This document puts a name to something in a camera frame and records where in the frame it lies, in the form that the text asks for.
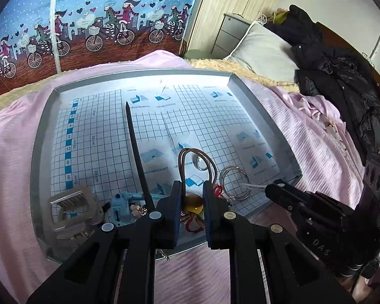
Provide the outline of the silver duckbill hair clip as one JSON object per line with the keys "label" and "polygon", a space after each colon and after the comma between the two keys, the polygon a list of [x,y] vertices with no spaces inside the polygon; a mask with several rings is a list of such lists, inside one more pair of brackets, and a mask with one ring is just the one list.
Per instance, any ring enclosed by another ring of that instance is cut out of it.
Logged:
{"label": "silver duckbill hair clip", "polygon": [[247,189],[265,189],[267,188],[267,185],[256,185],[256,184],[250,184],[250,183],[241,183],[242,187],[245,187]]}

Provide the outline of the light blue watch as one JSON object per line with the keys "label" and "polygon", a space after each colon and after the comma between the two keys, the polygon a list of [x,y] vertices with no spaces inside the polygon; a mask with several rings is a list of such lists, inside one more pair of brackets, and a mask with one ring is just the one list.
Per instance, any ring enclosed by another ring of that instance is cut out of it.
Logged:
{"label": "light blue watch", "polygon": [[[156,209],[158,201],[165,196],[161,194],[151,194],[151,197]],[[136,222],[138,218],[133,217],[129,209],[131,204],[137,204],[147,208],[143,193],[121,192],[113,195],[110,200],[110,208],[108,209],[110,222],[117,227]]]}

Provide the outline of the beige hair claw clip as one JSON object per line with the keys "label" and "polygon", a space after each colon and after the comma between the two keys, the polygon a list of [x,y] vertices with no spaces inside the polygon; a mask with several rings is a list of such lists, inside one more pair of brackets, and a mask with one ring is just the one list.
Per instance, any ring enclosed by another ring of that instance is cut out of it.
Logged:
{"label": "beige hair claw clip", "polygon": [[49,222],[58,241],[70,240],[78,244],[88,239],[94,226],[105,219],[97,197],[87,187],[66,190],[48,200],[50,212],[55,214]]}

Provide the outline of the dark hair stick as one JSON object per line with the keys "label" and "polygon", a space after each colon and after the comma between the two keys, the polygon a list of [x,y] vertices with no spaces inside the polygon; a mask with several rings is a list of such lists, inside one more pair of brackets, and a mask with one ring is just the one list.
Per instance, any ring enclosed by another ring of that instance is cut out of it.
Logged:
{"label": "dark hair stick", "polygon": [[145,178],[145,173],[144,173],[143,165],[141,162],[139,148],[138,148],[138,144],[136,141],[134,124],[132,121],[132,113],[131,113],[130,106],[127,102],[125,103],[125,112],[126,112],[126,117],[127,117],[127,125],[128,125],[128,129],[129,129],[129,138],[130,138],[131,145],[132,145],[132,152],[134,155],[136,170],[137,170],[137,173],[139,176],[141,189],[143,190],[143,196],[144,196],[145,204],[147,206],[147,212],[150,213],[150,212],[153,212],[155,210],[155,206],[154,206],[154,202],[153,202],[153,199],[152,199],[151,194],[149,192],[149,188],[148,188],[147,181]]}

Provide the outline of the gold chain jewelry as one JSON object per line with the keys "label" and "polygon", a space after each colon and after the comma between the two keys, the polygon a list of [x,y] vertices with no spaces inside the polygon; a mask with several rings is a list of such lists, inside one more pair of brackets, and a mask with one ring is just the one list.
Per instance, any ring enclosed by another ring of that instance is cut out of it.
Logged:
{"label": "gold chain jewelry", "polygon": [[131,214],[135,218],[140,218],[147,215],[147,208],[137,204],[131,204],[129,207]]}

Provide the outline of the pink bed sheet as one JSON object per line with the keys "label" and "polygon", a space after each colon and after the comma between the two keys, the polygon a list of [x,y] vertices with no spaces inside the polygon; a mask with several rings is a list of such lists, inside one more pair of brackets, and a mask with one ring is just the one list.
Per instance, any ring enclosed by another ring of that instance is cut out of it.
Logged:
{"label": "pink bed sheet", "polygon": [[[0,96],[0,281],[18,302],[55,270],[35,237],[29,204],[33,142],[51,91],[73,80],[136,69],[192,69],[187,62],[158,50],[131,62],[100,64],[65,71],[45,80],[29,80]],[[287,139],[303,176],[298,188],[319,191],[356,206],[362,191],[363,166],[347,131],[337,135],[309,117],[305,99],[263,81],[244,79]],[[228,258],[200,246],[157,264],[159,303],[228,303]]]}

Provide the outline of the grey tray with grid paper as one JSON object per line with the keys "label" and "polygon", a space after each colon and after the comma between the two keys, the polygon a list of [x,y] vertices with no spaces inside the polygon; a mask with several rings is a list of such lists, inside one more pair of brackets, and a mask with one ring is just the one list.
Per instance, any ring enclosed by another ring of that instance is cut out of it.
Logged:
{"label": "grey tray with grid paper", "polygon": [[281,179],[296,185],[301,168],[275,121],[238,76],[196,69],[122,71],[55,87],[35,136],[30,203],[38,243],[62,263],[79,246],[58,241],[48,200],[87,187],[103,208],[113,195],[142,193],[125,112],[128,103],[147,185],[168,196],[180,179],[178,155],[188,150],[182,177],[201,194],[214,177],[232,211],[251,217],[270,203],[263,189]]}

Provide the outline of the black jacket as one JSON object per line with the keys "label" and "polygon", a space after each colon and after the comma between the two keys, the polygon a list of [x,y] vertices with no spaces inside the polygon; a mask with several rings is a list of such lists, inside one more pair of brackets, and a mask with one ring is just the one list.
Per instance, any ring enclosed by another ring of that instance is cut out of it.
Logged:
{"label": "black jacket", "polygon": [[378,152],[380,91],[369,65],[350,49],[325,44],[316,23],[296,5],[265,27],[291,45],[300,92],[337,107],[361,160]]}

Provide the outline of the white pillow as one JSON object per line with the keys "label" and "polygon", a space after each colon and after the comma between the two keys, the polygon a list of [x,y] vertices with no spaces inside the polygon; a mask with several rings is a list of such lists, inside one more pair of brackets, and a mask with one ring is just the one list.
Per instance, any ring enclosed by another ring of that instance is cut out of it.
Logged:
{"label": "white pillow", "polygon": [[276,82],[295,82],[298,70],[291,45],[257,21],[251,23],[225,61]]}

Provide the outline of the wooden headboard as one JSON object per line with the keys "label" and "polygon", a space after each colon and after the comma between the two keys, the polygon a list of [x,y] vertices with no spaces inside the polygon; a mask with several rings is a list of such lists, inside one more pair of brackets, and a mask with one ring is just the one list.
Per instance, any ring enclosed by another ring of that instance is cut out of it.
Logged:
{"label": "wooden headboard", "polygon": [[353,52],[357,53],[359,57],[369,65],[370,70],[373,74],[375,81],[377,82],[379,86],[379,91],[380,91],[380,74],[375,70],[375,68],[370,64],[370,62],[364,57],[364,55],[360,53],[359,51],[357,51],[352,45],[350,45],[346,40],[340,37],[337,33],[330,30],[330,28],[328,28],[327,26],[323,25],[320,22],[316,22],[316,25],[322,33],[322,41],[325,44],[328,44],[334,47],[342,47],[342,48],[350,49]]}

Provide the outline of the grey bedside drawers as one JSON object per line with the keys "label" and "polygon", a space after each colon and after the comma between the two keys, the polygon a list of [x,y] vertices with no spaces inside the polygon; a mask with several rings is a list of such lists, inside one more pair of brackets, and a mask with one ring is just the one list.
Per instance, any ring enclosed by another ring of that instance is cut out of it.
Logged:
{"label": "grey bedside drawers", "polygon": [[225,13],[215,39],[211,55],[213,58],[226,58],[236,48],[246,34],[251,21],[242,16]]}

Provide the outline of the wooden wardrobe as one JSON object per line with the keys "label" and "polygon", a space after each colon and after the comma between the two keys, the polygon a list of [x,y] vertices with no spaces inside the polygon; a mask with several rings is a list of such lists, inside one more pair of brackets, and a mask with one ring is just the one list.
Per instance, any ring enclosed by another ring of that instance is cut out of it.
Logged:
{"label": "wooden wardrobe", "polygon": [[213,51],[224,14],[232,13],[253,21],[261,13],[270,13],[275,2],[276,0],[201,0],[187,48],[203,52]]}

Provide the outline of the blue fabric wardrobe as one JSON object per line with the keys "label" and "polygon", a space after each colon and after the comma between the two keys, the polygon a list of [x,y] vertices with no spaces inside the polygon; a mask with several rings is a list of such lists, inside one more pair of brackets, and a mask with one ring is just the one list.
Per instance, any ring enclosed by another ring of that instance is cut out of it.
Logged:
{"label": "blue fabric wardrobe", "polygon": [[0,96],[63,71],[178,53],[195,0],[0,0]]}

